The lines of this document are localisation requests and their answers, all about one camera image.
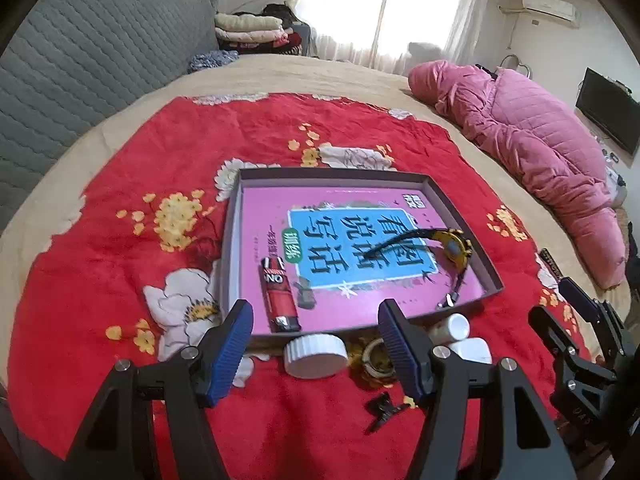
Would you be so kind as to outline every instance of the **lighter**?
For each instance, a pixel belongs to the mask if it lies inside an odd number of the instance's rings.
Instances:
[[[262,284],[269,321],[276,332],[300,332],[296,304],[284,263],[279,256],[262,259]]]

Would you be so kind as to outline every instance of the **white cap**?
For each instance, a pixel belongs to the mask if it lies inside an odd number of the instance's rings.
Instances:
[[[463,339],[462,341],[450,343],[447,346],[465,361],[475,361],[488,365],[492,363],[489,345],[482,338],[472,337],[471,339]]]
[[[451,314],[436,326],[431,327],[427,334],[434,345],[443,345],[450,341],[461,341],[469,337],[469,321],[462,314]]]
[[[338,373],[348,362],[342,339],[330,334],[304,335],[284,349],[284,369],[299,379],[321,379]]]

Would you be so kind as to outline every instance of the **stack of blankets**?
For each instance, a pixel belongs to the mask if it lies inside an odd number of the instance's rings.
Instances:
[[[300,56],[302,38],[292,28],[284,29],[275,16],[216,15],[216,36],[222,50],[239,54],[291,54]]]

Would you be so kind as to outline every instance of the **white curtain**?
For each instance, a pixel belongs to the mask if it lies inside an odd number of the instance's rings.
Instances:
[[[457,64],[471,61],[487,0],[292,0],[314,30],[322,59],[402,73],[409,43],[429,43]]]

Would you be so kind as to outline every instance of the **screw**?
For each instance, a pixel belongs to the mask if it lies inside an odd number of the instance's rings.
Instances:
[[[513,372],[518,367],[518,364],[514,359],[511,359],[510,357],[505,357],[500,361],[500,366],[505,370]]]
[[[185,360],[195,359],[198,356],[198,349],[195,346],[187,346],[180,352],[180,357]]]
[[[439,357],[440,359],[446,359],[451,355],[451,350],[449,350],[446,346],[436,346],[433,349],[433,355]]]
[[[128,359],[120,359],[119,361],[116,361],[116,364],[113,365],[113,368],[115,368],[117,372],[125,372],[126,370],[129,370],[130,366],[131,361],[129,361]]]

